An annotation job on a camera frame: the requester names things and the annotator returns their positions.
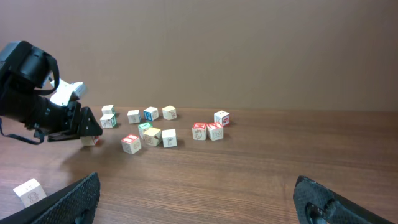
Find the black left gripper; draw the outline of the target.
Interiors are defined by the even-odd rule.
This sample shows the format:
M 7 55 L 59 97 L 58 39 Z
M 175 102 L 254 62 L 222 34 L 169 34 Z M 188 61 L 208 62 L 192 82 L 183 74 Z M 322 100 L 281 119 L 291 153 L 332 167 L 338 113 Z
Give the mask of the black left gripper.
M 34 130 L 41 142 L 45 136 L 57 142 L 102 135 L 89 107 L 80 111 L 79 103 L 62 107 L 46 98 L 59 84 L 57 61 L 47 52 L 26 41 L 1 50 L 1 116 Z

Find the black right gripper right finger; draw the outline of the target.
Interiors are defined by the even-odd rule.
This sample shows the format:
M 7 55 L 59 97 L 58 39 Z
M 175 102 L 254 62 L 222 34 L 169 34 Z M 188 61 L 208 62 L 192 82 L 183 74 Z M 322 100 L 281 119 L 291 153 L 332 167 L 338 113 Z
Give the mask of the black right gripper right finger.
M 314 180 L 297 178 L 293 201 L 300 224 L 391 224 Z

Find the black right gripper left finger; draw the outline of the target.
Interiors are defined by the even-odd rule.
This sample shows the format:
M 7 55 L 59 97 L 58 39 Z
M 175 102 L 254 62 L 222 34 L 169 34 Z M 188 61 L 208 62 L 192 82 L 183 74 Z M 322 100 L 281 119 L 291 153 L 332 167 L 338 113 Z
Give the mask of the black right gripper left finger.
M 1 220 L 3 224 L 92 224 L 100 200 L 96 172 Z

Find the wooden block red side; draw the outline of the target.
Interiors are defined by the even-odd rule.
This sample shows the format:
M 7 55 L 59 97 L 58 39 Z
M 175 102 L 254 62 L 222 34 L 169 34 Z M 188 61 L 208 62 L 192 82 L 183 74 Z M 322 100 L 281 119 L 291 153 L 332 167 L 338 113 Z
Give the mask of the wooden block red side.
M 95 146 L 99 140 L 99 136 L 82 136 L 80 138 L 82 145 L 84 146 Z

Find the wooden block blue side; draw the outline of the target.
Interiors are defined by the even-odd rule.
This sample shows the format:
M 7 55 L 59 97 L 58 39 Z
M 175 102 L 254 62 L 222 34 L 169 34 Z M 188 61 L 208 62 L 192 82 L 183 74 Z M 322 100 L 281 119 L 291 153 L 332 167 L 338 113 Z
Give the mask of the wooden block blue side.
M 47 196 L 44 189 L 35 178 L 15 187 L 13 191 L 20 198 L 25 207 L 29 207 Z

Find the yellow letter K block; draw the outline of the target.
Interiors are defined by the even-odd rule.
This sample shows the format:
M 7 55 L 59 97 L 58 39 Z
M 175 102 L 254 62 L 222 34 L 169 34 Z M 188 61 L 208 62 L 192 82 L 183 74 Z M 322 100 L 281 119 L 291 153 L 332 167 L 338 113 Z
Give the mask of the yellow letter K block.
M 149 146 L 158 146 L 162 142 L 162 130 L 158 128 L 149 128 L 144 131 L 144 141 Z

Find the wooden block hand drawing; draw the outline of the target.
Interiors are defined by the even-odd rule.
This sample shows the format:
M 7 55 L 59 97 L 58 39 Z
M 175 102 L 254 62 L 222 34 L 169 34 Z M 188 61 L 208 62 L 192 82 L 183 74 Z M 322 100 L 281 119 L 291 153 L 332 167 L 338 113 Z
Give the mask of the wooden block hand drawing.
M 177 135 L 175 129 L 166 129 L 162 131 L 162 142 L 164 147 L 177 146 Z

